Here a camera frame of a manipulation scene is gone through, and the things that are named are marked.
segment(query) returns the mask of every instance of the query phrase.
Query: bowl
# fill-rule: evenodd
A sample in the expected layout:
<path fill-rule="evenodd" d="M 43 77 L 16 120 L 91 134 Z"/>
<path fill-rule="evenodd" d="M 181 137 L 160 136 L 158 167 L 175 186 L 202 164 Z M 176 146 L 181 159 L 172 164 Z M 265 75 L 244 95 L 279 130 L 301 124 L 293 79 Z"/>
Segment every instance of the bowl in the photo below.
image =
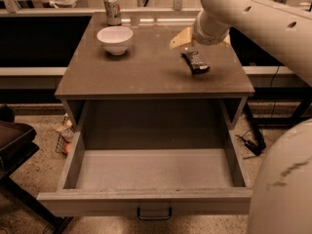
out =
<path fill-rule="evenodd" d="M 100 30 L 97 39 L 102 47 L 112 55 L 124 54 L 132 45 L 133 31 L 125 26 L 109 26 Z"/>

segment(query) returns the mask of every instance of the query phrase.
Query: can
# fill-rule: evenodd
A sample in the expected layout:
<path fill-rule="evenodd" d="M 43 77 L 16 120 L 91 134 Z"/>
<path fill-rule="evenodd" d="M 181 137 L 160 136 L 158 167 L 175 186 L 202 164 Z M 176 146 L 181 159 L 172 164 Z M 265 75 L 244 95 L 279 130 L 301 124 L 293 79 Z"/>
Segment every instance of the can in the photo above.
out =
<path fill-rule="evenodd" d="M 121 13 L 118 0 L 104 0 L 107 24 L 109 26 L 121 25 Z"/>

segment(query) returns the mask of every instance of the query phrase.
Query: gray cabinet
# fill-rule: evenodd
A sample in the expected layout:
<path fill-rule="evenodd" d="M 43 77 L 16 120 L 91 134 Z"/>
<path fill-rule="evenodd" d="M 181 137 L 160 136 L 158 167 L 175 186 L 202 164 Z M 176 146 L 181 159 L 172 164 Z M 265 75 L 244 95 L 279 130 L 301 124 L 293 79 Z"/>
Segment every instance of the gray cabinet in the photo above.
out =
<path fill-rule="evenodd" d="M 182 26 L 130 24 L 134 44 L 114 57 L 96 39 L 102 17 L 58 86 L 76 134 L 58 191 L 39 200 L 66 216 L 247 214 L 252 190 L 233 129 L 254 89 L 232 48 L 196 44 L 212 69 L 193 76 L 169 51 Z"/>

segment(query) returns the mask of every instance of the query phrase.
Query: cabinet top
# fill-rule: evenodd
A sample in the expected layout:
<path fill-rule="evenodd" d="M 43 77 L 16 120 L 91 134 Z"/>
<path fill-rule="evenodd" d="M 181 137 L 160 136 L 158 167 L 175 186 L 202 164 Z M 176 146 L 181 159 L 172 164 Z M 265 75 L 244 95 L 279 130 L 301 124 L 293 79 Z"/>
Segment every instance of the cabinet top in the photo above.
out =
<path fill-rule="evenodd" d="M 185 25 L 140 24 L 130 17 L 133 45 L 121 56 L 106 53 L 97 39 L 106 26 L 104 13 L 95 13 L 58 86 L 62 99 L 106 98 L 236 98 L 254 93 L 253 85 L 232 47 L 195 44 L 208 73 L 192 75 L 180 52 L 169 43 Z"/>

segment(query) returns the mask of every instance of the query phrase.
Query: floor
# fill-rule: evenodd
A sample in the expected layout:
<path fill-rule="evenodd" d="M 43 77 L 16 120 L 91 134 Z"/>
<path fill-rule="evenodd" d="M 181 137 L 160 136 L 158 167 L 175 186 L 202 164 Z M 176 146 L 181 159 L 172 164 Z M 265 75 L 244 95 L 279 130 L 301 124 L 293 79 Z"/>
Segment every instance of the floor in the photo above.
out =
<path fill-rule="evenodd" d="M 60 104 L 45 105 L 11 105 L 16 112 L 16 122 L 29 124 L 37 131 L 35 142 L 40 150 L 25 162 L 11 178 L 23 189 L 36 197 L 39 192 L 53 192 L 56 190 L 59 175 L 66 156 L 57 148 L 59 134 L 55 128 L 61 126 L 64 111 Z M 267 112 L 270 115 L 272 103 L 256 106 L 255 112 Z M 282 106 L 279 113 L 290 111 L 289 106 Z M 237 135 L 253 138 L 246 115 L 242 114 L 236 126 Z M 267 146 L 270 146 L 286 129 L 264 129 Z M 238 140 L 245 168 L 254 183 L 263 154 L 255 157 Z M 214 233 L 239 234 L 245 233 L 248 217 L 246 215 L 190 215 L 172 217 L 166 221 L 141 221 L 129 217 L 75 217 L 63 233 Z M 7 233 L 53 233 L 48 223 L 34 214 L 21 202 L 0 190 L 0 234 Z"/>

